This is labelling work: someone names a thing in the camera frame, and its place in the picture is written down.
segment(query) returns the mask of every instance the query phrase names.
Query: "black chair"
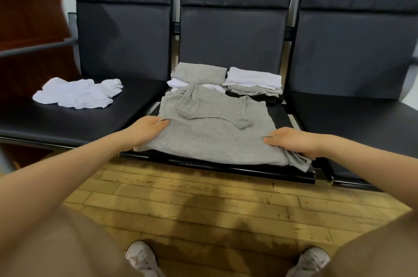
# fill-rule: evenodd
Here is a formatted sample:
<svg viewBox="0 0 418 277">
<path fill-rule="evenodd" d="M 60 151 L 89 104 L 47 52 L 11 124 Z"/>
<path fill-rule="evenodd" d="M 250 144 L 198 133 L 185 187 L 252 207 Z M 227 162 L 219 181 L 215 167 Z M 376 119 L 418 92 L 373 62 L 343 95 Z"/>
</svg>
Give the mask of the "black chair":
<svg viewBox="0 0 418 277">
<path fill-rule="evenodd" d="M 181 0 L 180 55 L 186 63 L 279 73 L 290 0 Z M 277 128 L 292 124 L 281 104 L 268 106 Z M 226 165 L 150 151 L 124 157 L 265 178 L 314 183 L 290 166 Z"/>
<path fill-rule="evenodd" d="M 77 0 L 81 74 L 118 78 L 123 91 L 105 109 L 67 109 L 31 99 L 0 106 L 0 140 L 74 148 L 121 130 L 167 89 L 172 0 Z"/>
<path fill-rule="evenodd" d="M 418 158 L 418 111 L 398 101 L 418 0 L 300 0 L 285 99 L 309 132 Z M 371 185 L 332 161 L 334 185 Z"/>
</svg>

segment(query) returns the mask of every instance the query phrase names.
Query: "shoe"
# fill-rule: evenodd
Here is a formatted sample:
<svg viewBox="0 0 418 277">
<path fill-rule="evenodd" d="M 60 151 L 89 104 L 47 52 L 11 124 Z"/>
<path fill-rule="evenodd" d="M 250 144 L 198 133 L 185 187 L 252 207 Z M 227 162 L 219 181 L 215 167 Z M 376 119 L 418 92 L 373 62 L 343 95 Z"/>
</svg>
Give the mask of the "shoe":
<svg viewBox="0 0 418 277">
<path fill-rule="evenodd" d="M 288 271 L 286 277 L 310 276 L 323 269 L 330 260 L 331 258 L 322 248 L 308 248 L 300 255 L 298 263 Z"/>
<path fill-rule="evenodd" d="M 128 247 L 125 257 L 134 269 L 142 272 L 145 276 L 165 277 L 163 271 L 158 267 L 154 252 L 147 243 L 143 241 L 133 242 Z"/>
</svg>

